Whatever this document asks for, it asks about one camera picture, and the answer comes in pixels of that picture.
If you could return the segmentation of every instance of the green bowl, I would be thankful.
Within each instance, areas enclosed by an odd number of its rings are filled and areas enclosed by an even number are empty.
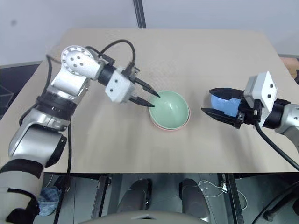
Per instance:
[[[189,107],[184,98],[176,92],[162,90],[158,97],[149,101],[155,107],[149,108],[152,120],[162,128],[173,130],[183,126],[189,118]]]

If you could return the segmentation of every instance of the beige tabletop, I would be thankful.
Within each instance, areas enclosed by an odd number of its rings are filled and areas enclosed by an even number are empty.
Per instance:
[[[191,119],[181,130],[160,130],[150,121],[147,108],[130,102],[112,103],[105,87],[92,82],[73,116],[72,172],[295,171],[252,126],[243,125],[237,130],[200,110],[208,106],[209,89],[242,90],[250,76],[267,70],[278,87],[278,98],[299,103],[299,87],[264,34],[241,30],[72,29],[50,54],[59,59],[60,52],[73,44],[101,50],[117,39],[134,44],[142,80],[157,91],[176,91],[186,99]],[[107,54],[118,66],[126,66],[131,59],[126,44],[112,47]],[[53,65],[55,76],[60,66]],[[0,121],[1,165],[8,160],[8,145],[18,129],[19,117],[42,91],[47,69],[44,61]],[[149,97],[140,89],[136,93]],[[264,131],[299,162],[296,148],[285,136]],[[67,150],[56,165],[45,171],[65,172]]]

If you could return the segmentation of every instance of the table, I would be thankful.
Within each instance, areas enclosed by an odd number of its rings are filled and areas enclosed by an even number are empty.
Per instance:
[[[208,106],[208,90],[244,89],[250,76],[269,70],[278,98],[297,103],[298,86],[264,34],[241,30],[71,29],[50,54],[59,59],[69,45],[102,49],[117,39],[130,40],[136,49],[139,77],[155,90],[180,93],[191,109],[183,129],[165,132],[150,121],[147,108],[114,104],[104,86],[92,82],[73,116],[73,173],[219,172],[258,173],[295,171],[257,132],[217,122],[200,108]],[[120,44],[107,54],[126,66],[129,47]],[[53,64],[53,76],[60,66]],[[43,61],[0,121],[0,164],[8,160],[10,139],[18,119],[41,93],[47,74]],[[140,89],[136,93],[148,98]],[[273,130],[264,130],[295,161],[293,144]],[[46,172],[65,172],[67,147],[60,161]]]

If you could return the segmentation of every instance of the white wall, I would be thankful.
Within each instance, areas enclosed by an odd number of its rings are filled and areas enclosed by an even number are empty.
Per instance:
[[[0,65],[40,61],[69,28],[137,28],[132,0],[1,0]]]
[[[299,0],[143,0],[147,28],[248,29],[299,55]]]

